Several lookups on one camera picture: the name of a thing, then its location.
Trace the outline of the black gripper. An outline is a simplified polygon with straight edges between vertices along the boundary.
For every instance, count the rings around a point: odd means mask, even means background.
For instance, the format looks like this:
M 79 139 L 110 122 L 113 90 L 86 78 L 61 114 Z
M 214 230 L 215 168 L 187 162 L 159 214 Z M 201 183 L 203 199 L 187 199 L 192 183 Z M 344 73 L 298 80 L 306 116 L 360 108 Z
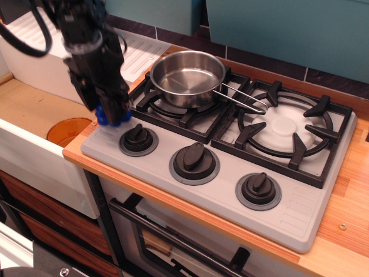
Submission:
M 100 103 L 112 124 L 118 123 L 130 110 L 129 88 L 121 75 L 122 39 L 120 32 L 104 28 L 96 31 L 89 42 L 63 42 L 71 54 L 65 60 L 70 81 L 83 104 L 93 111 Z

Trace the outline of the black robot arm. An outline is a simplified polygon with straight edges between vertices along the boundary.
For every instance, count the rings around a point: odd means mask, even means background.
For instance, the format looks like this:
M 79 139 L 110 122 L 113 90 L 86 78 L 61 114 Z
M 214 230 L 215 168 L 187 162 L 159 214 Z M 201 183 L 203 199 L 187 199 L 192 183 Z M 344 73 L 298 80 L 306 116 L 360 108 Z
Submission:
M 70 81 L 99 124 L 118 126 L 130 118 L 129 86 L 121 75 L 123 51 L 116 30 L 106 24 L 104 1 L 43 1 L 62 34 Z

